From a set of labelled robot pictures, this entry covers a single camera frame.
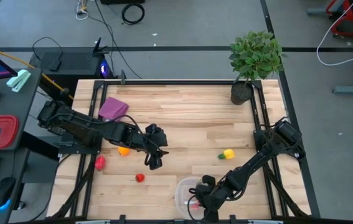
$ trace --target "purple cloth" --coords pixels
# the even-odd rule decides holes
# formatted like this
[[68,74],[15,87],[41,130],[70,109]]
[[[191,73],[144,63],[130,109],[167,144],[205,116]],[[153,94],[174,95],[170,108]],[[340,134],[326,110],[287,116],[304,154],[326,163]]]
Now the purple cloth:
[[99,115],[107,119],[114,119],[126,114],[128,108],[129,106],[126,103],[109,97],[100,108]]

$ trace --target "wooden table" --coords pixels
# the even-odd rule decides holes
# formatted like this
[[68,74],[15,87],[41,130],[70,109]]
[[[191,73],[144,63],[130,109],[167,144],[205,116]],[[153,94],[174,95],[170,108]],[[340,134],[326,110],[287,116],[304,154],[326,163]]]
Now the wooden table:
[[[93,83],[94,80],[79,81],[74,110],[88,114]],[[274,123],[286,114],[278,81],[265,80],[262,84],[270,123]],[[129,104],[128,114],[142,128],[151,123],[163,128],[169,146],[162,149],[170,153],[163,157],[160,169],[151,171],[143,164],[145,153],[131,151],[121,157],[116,146],[104,141],[101,155],[105,156],[106,167],[95,171],[88,218],[119,219],[121,214],[127,219],[183,218],[174,201],[175,188],[181,179],[209,174],[218,180],[255,154],[251,104],[233,105],[230,85],[110,85],[106,96]],[[217,159],[224,149],[233,149],[235,158]],[[79,158],[72,155],[58,168],[48,216],[60,208],[73,190]],[[286,191],[304,212],[310,213],[297,160],[280,155],[278,161]],[[144,182],[134,181],[138,173],[146,176]],[[273,192],[281,214],[276,190]],[[80,198],[79,213],[83,196]],[[226,202],[219,210],[221,219],[228,219],[231,214],[238,219],[270,218],[262,170],[251,176],[240,200]]]

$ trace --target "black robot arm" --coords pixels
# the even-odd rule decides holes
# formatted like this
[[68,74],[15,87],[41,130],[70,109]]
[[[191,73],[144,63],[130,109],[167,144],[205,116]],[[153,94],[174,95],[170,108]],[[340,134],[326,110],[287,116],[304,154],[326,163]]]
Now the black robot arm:
[[59,135],[66,131],[85,147],[93,147],[98,138],[104,138],[116,146],[144,151],[147,154],[144,163],[151,170],[160,168],[162,156],[168,154],[159,148],[167,146],[167,139],[164,130],[155,124],[149,125],[143,134],[136,122],[129,124],[117,121],[118,118],[104,122],[76,112],[60,101],[47,101],[37,119],[40,127]]
[[305,151],[301,147],[301,133],[296,131],[287,121],[280,120],[274,128],[264,131],[259,143],[261,144],[260,151],[243,166],[229,171],[216,184],[214,177],[205,175],[202,178],[203,184],[198,184],[195,189],[190,189],[200,205],[205,208],[205,220],[217,222],[219,220],[217,211],[223,203],[241,198],[250,176],[259,168],[268,167],[268,161],[273,157],[281,153],[291,154],[298,159],[305,156]]

